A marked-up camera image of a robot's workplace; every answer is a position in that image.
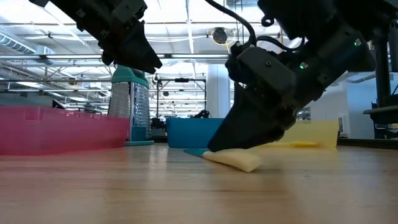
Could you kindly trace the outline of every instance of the wall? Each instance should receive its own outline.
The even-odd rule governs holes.
[[[343,119],[342,128],[343,133],[349,136],[349,116],[348,116],[348,102],[347,92],[345,86],[341,83],[338,89],[332,92],[324,93],[324,95],[317,101],[310,104],[311,120],[329,120],[338,121]]]
[[[207,110],[212,118],[225,118],[230,109],[230,83],[224,65],[209,65],[207,75]]]
[[[357,84],[347,85],[349,105],[350,138],[374,139],[374,124],[370,115],[363,111],[372,109],[372,102],[376,102],[377,91],[375,79]]]

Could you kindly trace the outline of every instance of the blue plastic bin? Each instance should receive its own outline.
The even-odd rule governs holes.
[[[169,147],[205,149],[222,122],[223,118],[169,118]]]

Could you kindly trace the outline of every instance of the black machinery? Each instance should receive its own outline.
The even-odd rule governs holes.
[[[390,33],[384,34],[384,36],[375,43],[374,54],[377,60],[377,104],[372,105],[371,110],[364,111],[364,114],[369,114],[376,125],[383,126],[398,123],[398,94],[395,94],[398,86],[394,92],[391,93],[389,68],[389,60],[391,60],[391,71],[398,72],[397,25],[396,22],[393,23]]]
[[[48,2],[30,1],[42,6]],[[144,37],[144,22],[139,21],[146,9],[143,0],[51,1],[74,19],[80,30],[99,40],[104,63],[114,61],[151,73],[161,66]],[[246,43],[231,47],[226,63],[229,76],[245,87],[237,86],[234,106],[208,144],[211,151],[250,148],[280,139],[295,123],[297,112],[319,99],[345,71],[375,69],[367,45],[370,40],[379,49],[376,56],[384,58],[377,72],[386,74],[386,39],[396,23],[397,1],[258,0],[265,14],[264,27],[277,21],[290,39],[302,38],[295,49],[272,37],[256,36],[242,17],[213,0],[204,1],[237,19],[250,33]],[[277,54],[256,47],[259,41],[285,51]],[[377,85],[386,86],[387,82],[379,78]]]

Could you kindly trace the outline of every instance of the yellow sponge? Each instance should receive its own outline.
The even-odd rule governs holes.
[[[245,172],[252,172],[262,164],[261,154],[264,154],[266,148],[335,148],[337,135],[337,121],[299,121],[286,131],[285,136],[278,142],[252,149],[227,149],[219,152],[211,152],[206,149],[187,149],[185,152]]]

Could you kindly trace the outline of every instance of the ceiling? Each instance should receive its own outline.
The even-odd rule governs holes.
[[[148,10],[144,15],[146,21],[146,36],[158,54],[175,53],[175,54],[228,54],[228,48],[225,45],[217,45],[212,38],[208,38],[215,27],[224,27],[232,45],[238,39],[242,41],[248,40],[248,31],[243,29],[241,24],[226,14],[217,11],[204,0],[188,0],[188,1],[172,1],[171,0],[146,0]],[[271,27],[263,27],[260,20],[263,16],[261,10],[253,4],[256,1],[243,1],[245,4],[236,6],[231,4],[230,0],[217,0],[218,3],[224,4],[234,10],[237,14],[249,21],[257,35],[271,35],[277,37],[280,27],[276,24]],[[45,10],[30,3],[28,0],[0,0],[0,33],[7,33],[19,42],[30,45],[42,45],[50,48],[55,54],[67,55],[83,55],[83,54],[101,54],[98,42],[87,32],[80,32],[76,28],[75,22],[64,14],[60,9],[52,3],[47,4]],[[299,42],[288,38],[279,37],[278,40],[284,45],[294,47]],[[267,42],[260,43],[260,46],[275,52],[280,52],[275,45]],[[0,45],[0,54],[20,54],[19,52]],[[158,69],[157,74],[161,78],[206,78],[208,73],[208,65],[211,63],[224,63],[224,60],[163,60],[165,66]],[[57,66],[48,66],[43,63],[37,63],[33,60],[6,60],[8,65],[21,69],[17,75],[23,75],[23,78],[44,78],[49,77],[54,80],[77,78],[77,79],[103,79],[109,80],[115,68],[113,66],[104,67],[100,60],[83,60],[70,59],[55,61]],[[76,67],[75,64],[88,64],[92,66]],[[5,69],[0,72],[0,77],[7,77]],[[152,80],[153,75],[147,75],[147,79]],[[197,83],[170,83],[168,88],[173,89],[197,89],[191,93],[172,93],[169,96],[161,96],[165,102],[161,107],[161,113],[190,115],[197,113],[203,108],[204,93]],[[32,88],[31,86],[13,84],[11,88]],[[69,85],[68,83],[53,83],[44,88],[61,88],[61,89],[86,89],[89,86],[83,86],[82,83],[77,85]],[[105,91],[111,88],[111,84],[103,82],[99,87]],[[66,93],[57,93],[52,95],[55,98],[65,100],[68,103],[78,103],[84,100],[73,100]],[[97,93],[91,94],[75,94],[73,97],[86,98],[87,101],[106,102],[107,98],[99,97]],[[193,99],[187,105],[185,102],[176,104],[173,99]],[[152,115],[154,113],[155,101],[150,101]]]

